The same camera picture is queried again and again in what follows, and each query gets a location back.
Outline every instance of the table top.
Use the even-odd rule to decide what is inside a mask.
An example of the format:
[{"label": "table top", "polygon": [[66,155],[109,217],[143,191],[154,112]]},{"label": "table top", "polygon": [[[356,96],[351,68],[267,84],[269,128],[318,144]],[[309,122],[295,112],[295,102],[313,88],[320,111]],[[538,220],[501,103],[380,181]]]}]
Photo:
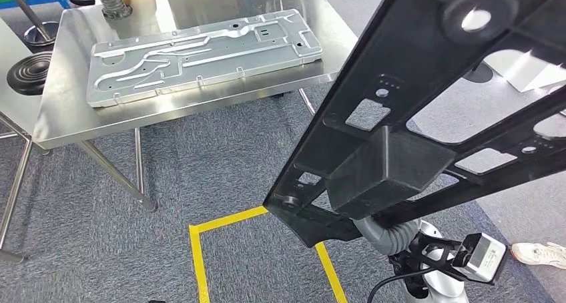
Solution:
[{"label": "table top", "polygon": [[[357,42],[326,0],[133,0],[133,13],[106,21],[99,5],[63,12],[43,90],[33,141],[45,149],[267,97],[336,78]],[[93,109],[86,102],[95,43],[297,9],[317,36],[322,60],[235,81],[123,105]]]}]

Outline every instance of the table leg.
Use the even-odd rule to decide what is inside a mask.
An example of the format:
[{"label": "table leg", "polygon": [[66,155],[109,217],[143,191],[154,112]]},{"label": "table leg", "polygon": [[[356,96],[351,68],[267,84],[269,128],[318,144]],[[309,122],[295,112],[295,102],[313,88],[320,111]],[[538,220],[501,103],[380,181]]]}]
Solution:
[{"label": "table leg", "polygon": [[6,260],[14,263],[22,263],[23,261],[26,260],[26,257],[5,250],[0,250],[0,260]]},{"label": "table leg", "polygon": [[135,174],[137,176],[137,188],[144,194],[144,165],[142,164],[142,135],[139,127],[134,130],[135,136]]},{"label": "table leg", "polygon": [[[16,125],[14,122],[12,122],[6,115],[2,114],[2,112],[0,112],[0,123],[3,123],[4,125],[6,125],[12,131],[12,133],[5,134],[6,135],[5,137],[3,137],[3,135],[0,135],[0,139],[8,138],[8,137],[14,137],[14,136],[18,135],[21,138],[25,139],[26,141],[31,141],[31,136],[28,133],[25,133],[25,131],[23,129],[21,129],[18,125]],[[51,152],[50,149],[43,149],[43,148],[39,147],[39,145],[37,145],[37,144],[35,144],[35,147],[37,149],[39,149],[39,151],[43,155],[47,155],[47,154],[49,154],[49,152]]]},{"label": "table leg", "polygon": [[156,204],[143,195],[90,141],[77,143],[91,158],[104,168],[114,179],[125,187],[147,210],[155,211]]},{"label": "table leg", "polygon": [[299,94],[301,95],[302,101],[304,102],[304,104],[306,105],[306,108],[308,109],[310,115],[314,115],[316,112],[312,106],[312,104],[310,103],[310,101],[308,100],[308,97],[306,96],[306,93],[304,92],[304,89],[300,88],[299,89]]},{"label": "table leg", "polygon": [[12,131],[12,132],[9,132],[9,133],[2,133],[2,134],[0,134],[0,139],[3,139],[3,138],[10,138],[10,137],[16,137],[16,136],[17,136],[17,133],[14,133],[14,132]]},{"label": "table leg", "polygon": [[21,156],[18,168],[16,170],[14,182],[12,184],[12,188],[10,189],[10,194],[8,195],[8,200],[6,202],[6,209],[4,210],[2,221],[0,222],[0,258],[5,258],[13,262],[22,262],[24,257],[3,251],[2,247],[4,246],[4,241],[6,239],[6,234],[8,233],[8,227],[10,226],[10,221],[12,220],[12,214],[14,213],[14,208],[16,206],[19,189],[21,188],[23,175],[25,174],[25,167],[27,165],[27,160],[29,159],[29,153],[31,152],[32,145],[33,143],[31,143],[30,139],[27,139],[25,141],[23,154]]}]

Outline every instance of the black cable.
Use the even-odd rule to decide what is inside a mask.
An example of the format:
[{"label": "black cable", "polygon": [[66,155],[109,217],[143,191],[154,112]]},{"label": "black cable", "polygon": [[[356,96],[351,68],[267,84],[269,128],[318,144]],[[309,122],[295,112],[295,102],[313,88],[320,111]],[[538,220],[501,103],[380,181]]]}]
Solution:
[{"label": "black cable", "polygon": [[400,275],[396,275],[396,276],[391,276],[390,278],[386,278],[385,280],[379,282],[376,286],[373,287],[373,289],[370,292],[370,295],[368,296],[368,303],[372,303],[373,298],[374,298],[375,294],[377,293],[377,290],[379,290],[385,284],[387,284],[389,282],[397,281],[397,280],[402,280],[403,278],[412,278],[412,277],[415,277],[415,276],[423,275],[423,274],[432,272],[434,270],[436,270],[436,269],[435,268],[425,268],[424,270],[406,273],[406,274],[400,274]]}]

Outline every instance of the metal stand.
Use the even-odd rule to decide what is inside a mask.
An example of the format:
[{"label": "metal stand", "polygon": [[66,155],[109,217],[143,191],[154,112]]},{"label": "metal stand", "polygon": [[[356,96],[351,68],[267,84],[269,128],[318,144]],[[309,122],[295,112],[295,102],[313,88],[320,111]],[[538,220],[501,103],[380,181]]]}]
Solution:
[{"label": "metal stand", "polygon": [[137,176],[137,188],[142,194],[144,190],[144,166],[142,165],[142,137],[139,127],[134,130],[135,137],[135,174]]},{"label": "metal stand", "polygon": [[[23,181],[23,176],[25,174],[27,160],[29,159],[29,154],[31,152],[33,143],[29,135],[27,135],[19,126],[14,124],[10,119],[8,119],[8,117],[6,117],[6,115],[2,113],[0,113],[0,122],[4,123],[10,130],[12,130],[11,133],[3,134],[2,136],[0,136],[0,138],[20,136],[25,140],[25,147],[19,161],[18,168],[16,170],[12,188],[10,189],[10,192],[8,194],[6,209],[4,210],[4,215],[2,216],[2,221],[0,222],[0,259],[6,259],[12,262],[20,263],[26,259],[25,256],[2,250],[2,247],[4,246],[6,234],[8,233],[8,227],[12,219],[12,214],[14,212],[19,190]],[[45,151],[44,149],[41,149],[41,151],[43,151],[43,153],[49,153],[49,151]]]},{"label": "metal stand", "polygon": [[33,26],[25,32],[23,36],[24,41],[32,46],[46,46],[55,43],[55,36],[57,35],[59,24],[55,21],[42,22],[24,0],[14,1],[16,1],[19,8],[21,8],[23,13],[33,24]]},{"label": "metal stand", "polygon": [[136,136],[136,169],[138,174],[138,185],[137,188],[133,185],[90,141],[82,141],[77,143],[80,148],[82,148],[91,158],[93,158],[102,168],[104,168],[114,179],[125,187],[131,194],[131,196],[137,200],[142,206],[148,211],[155,211],[157,206],[149,198],[147,198],[144,193],[143,178],[140,174],[142,173],[142,161],[141,161],[141,150],[139,150],[139,136]]}]

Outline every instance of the flexible gray hose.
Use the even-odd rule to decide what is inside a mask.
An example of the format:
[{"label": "flexible gray hose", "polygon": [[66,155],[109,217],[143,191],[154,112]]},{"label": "flexible gray hose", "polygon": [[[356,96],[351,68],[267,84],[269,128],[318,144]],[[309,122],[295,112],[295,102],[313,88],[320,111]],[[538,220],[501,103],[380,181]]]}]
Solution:
[{"label": "flexible gray hose", "polygon": [[123,0],[100,0],[102,2],[102,13],[107,19],[122,19],[131,14],[131,7]]},{"label": "flexible gray hose", "polygon": [[393,255],[408,248],[418,232],[420,220],[385,229],[379,226],[371,216],[368,216],[361,220],[354,220],[354,224],[381,254]]}]

